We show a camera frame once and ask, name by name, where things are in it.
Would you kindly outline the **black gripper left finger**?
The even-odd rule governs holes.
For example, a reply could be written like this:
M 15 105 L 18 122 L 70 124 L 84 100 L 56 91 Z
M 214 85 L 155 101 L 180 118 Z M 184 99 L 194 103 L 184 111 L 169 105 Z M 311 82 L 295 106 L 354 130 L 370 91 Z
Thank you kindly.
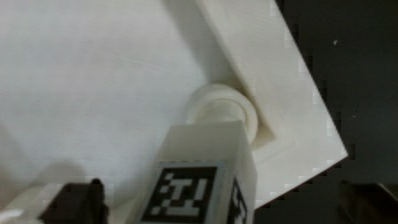
M 38 219 L 43 224 L 109 224 L 105 186 L 100 179 L 64 185 Z

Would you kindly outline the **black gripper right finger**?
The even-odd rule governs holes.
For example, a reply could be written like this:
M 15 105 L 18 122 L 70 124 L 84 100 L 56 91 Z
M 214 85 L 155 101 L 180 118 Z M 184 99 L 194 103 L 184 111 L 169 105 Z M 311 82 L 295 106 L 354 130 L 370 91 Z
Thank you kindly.
M 340 208 L 351 224 L 398 224 L 398 184 L 343 181 Z

